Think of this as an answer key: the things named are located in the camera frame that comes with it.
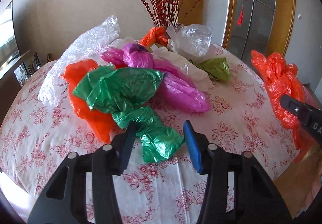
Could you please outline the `person's right hand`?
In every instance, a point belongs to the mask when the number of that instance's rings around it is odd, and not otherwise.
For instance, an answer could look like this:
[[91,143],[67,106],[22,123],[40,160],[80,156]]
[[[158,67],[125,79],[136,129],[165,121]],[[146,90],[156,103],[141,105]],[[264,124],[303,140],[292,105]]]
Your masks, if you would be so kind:
[[304,201],[304,205],[303,207],[300,209],[300,211],[298,212],[297,216],[299,216],[302,212],[305,212],[310,205],[312,204],[313,200],[315,199],[315,197],[317,196],[319,190],[321,188],[321,169],[318,169],[317,175],[314,178],[311,187],[306,195],[305,201]]

